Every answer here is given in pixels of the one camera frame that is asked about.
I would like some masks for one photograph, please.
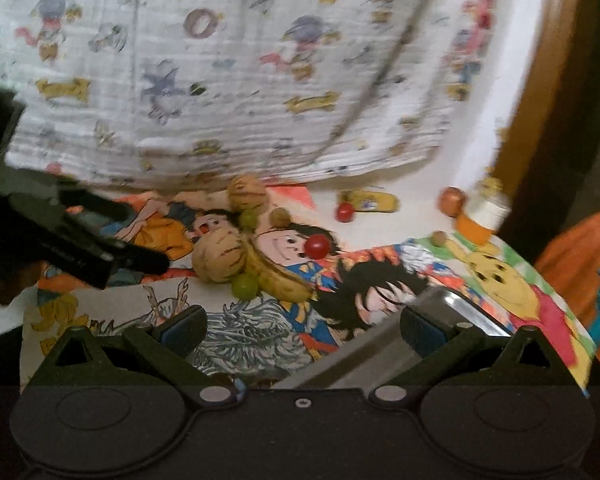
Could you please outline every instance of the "brown wooden edge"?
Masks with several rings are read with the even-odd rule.
[[[546,122],[554,110],[556,94],[573,51],[572,40],[583,1],[545,0],[536,56],[493,170],[510,198],[515,197],[526,176]]]

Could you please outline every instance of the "orange ball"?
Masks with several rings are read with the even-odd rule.
[[[456,218],[462,211],[462,206],[466,200],[464,191],[457,187],[447,187],[440,193],[438,198],[438,209],[451,218]]]

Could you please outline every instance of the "yellow object with label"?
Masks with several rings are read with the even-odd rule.
[[[359,212],[393,213],[400,209],[397,196],[379,191],[364,189],[343,191],[338,198],[338,203],[348,202]]]

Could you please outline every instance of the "circular black disc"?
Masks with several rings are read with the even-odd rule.
[[[137,465],[175,438],[187,414],[175,388],[147,382],[152,384],[29,387],[11,414],[11,433],[33,461],[56,470],[95,473]]]
[[[573,465],[594,430],[591,406],[576,386],[462,386],[442,383],[420,408],[427,433],[471,466],[502,474]]]

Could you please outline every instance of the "brown small ball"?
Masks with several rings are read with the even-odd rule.
[[[433,231],[430,240],[435,247],[444,247],[446,243],[446,233],[444,231]]]
[[[462,211],[462,206],[466,200],[464,191],[457,187],[447,187],[438,199],[438,209],[451,218],[456,218]]]
[[[256,209],[267,201],[266,186],[252,174],[235,177],[229,183],[226,193],[234,211]]]
[[[269,223],[271,227],[286,229],[291,224],[291,213],[283,207],[277,207],[269,213]]]

